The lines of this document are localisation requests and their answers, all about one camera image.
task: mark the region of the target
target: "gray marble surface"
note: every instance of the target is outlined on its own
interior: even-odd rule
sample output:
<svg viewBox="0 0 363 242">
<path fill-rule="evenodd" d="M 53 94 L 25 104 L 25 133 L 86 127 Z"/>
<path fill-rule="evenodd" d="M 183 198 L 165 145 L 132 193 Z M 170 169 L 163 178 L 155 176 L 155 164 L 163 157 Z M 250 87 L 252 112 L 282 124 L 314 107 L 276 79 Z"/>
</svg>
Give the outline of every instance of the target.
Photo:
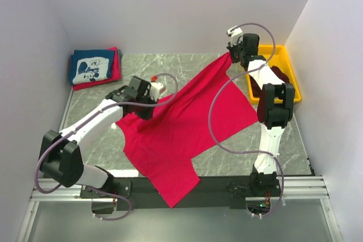
<svg viewBox="0 0 363 242">
<path fill-rule="evenodd" d="M 93 110 L 110 91 L 128 84 L 133 75 L 148 79 L 160 72 L 169 72 L 177 77 L 182 88 L 218 56 L 218 54 L 126 54 L 122 61 L 122 80 L 73 92 L 64 127 L 72 125 Z M 239 65 L 232 65 L 227 71 L 229 77 L 238 73 L 240 73 Z M 169 95 L 174 90 L 174 82 L 169 78 L 164 78 L 162 81 L 167 86 L 164 96 Z M 244 77 L 236 79 L 235 84 L 248 96 Z M 253 124 L 223 141 L 223 145 L 233 150 L 257 150 L 260 131 L 260 124 Z M 122 131 L 113 124 L 82 150 L 83 160 L 87 164 L 98 165 L 108 170 L 134 169 L 123 153 L 124 143 L 125 137 Z M 279 153 L 284 174 L 311 174 L 295 118 L 289 123 L 281 138 Z M 192 161 L 200 176 L 249 175 L 256 157 L 257 155 L 229 154 L 214 146 Z"/>
</svg>

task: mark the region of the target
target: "yellow basket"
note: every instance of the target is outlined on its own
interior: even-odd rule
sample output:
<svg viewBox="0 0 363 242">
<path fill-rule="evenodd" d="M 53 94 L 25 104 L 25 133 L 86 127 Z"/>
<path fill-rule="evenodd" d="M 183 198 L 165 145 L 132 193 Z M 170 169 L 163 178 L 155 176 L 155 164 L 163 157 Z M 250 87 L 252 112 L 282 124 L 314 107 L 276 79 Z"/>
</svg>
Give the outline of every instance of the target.
<svg viewBox="0 0 363 242">
<path fill-rule="evenodd" d="M 272 45 L 260 45 L 259 46 L 259 55 L 263 55 L 266 60 L 272 53 L 273 46 Z M 293 73 L 293 69 L 290 64 L 288 53 L 286 52 L 286 48 L 283 45 L 276 45 L 276 53 L 272 57 L 272 59 L 268 62 L 269 67 L 277 66 L 286 76 L 289 77 L 290 83 L 295 87 L 295 98 L 294 103 L 301 101 L 301 94 L 299 87 L 297 86 L 296 78 Z M 246 74 L 247 85 L 248 85 L 248 94 L 250 96 L 250 102 L 253 104 L 258 104 L 260 101 L 259 97 L 254 97 L 252 93 L 250 75 Z M 275 99 L 275 103 L 282 103 L 281 99 Z"/>
</svg>

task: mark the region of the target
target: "red cloth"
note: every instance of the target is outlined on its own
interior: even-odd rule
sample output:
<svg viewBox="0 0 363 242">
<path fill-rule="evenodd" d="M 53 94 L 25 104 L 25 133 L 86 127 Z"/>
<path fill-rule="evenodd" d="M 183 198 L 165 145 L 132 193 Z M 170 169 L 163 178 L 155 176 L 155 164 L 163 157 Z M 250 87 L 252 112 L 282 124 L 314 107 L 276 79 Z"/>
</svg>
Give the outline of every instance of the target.
<svg viewBox="0 0 363 242">
<path fill-rule="evenodd" d="M 172 102 L 156 107 L 151 120 L 129 114 L 117 122 L 125 134 L 126 156 L 150 179 L 169 207 L 199 182 L 191 159 L 215 145 L 208 130 L 208 111 L 217 91 L 229 80 L 226 70 L 230 65 L 229 53 L 213 61 Z M 256 112 L 246 97 L 235 84 L 229 84 L 213 109 L 217 139 L 223 141 L 256 121 Z"/>
<path fill-rule="evenodd" d="M 117 51 L 117 48 L 116 47 L 109 48 L 108 50 L 115 51 L 115 58 L 113 59 L 111 77 L 109 79 L 99 80 L 96 82 L 85 82 L 85 83 L 73 85 L 72 87 L 73 87 L 74 91 L 85 89 L 85 88 L 96 86 L 96 85 L 100 85 L 100 84 L 105 84 L 107 82 L 114 82 L 115 80 L 118 80 L 121 78 L 120 60 L 119 60 L 119 53 Z"/>
</svg>

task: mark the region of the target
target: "brown cloth in bin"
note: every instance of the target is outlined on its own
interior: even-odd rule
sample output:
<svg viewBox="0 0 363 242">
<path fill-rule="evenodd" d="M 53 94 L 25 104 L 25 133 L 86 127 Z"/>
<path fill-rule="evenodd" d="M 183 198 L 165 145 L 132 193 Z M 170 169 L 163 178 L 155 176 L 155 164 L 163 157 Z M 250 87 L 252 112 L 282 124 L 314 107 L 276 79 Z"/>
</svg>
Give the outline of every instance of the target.
<svg viewBox="0 0 363 242">
<path fill-rule="evenodd" d="M 281 79 L 283 82 L 285 83 L 290 83 L 289 77 L 286 76 L 281 70 L 280 68 L 278 68 L 277 66 L 272 66 L 271 67 L 272 72 L 274 72 L 274 74 Z M 250 81 L 251 81 L 251 87 L 252 87 L 252 93 L 254 95 L 254 97 L 260 97 L 261 94 L 261 89 L 259 87 L 259 85 L 257 84 L 257 82 L 253 79 L 253 77 L 250 76 Z"/>
</svg>

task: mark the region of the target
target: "wall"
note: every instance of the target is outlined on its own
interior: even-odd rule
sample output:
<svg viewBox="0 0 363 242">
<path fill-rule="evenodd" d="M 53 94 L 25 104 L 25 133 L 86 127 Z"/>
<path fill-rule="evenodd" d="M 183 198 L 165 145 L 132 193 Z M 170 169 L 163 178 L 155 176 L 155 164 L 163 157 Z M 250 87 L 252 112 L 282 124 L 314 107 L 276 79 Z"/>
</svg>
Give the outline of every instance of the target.
<svg viewBox="0 0 363 242">
<path fill-rule="evenodd" d="M 296 116 L 345 241 L 361 241 L 363 0 L 309 0 L 286 46 L 303 99 Z"/>
<path fill-rule="evenodd" d="M 307 0 L 50 0 L 76 48 L 224 52 L 228 28 L 265 24 L 284 44 Z M 263 43 L 271 43 L 263 31 Z"/>
<path fill-rule="evenodd" d="M 42 136 L 69 94 L 70 41 L 46 0 L 0 0 L 0 241 L 15 241 Z"/>
</svg>

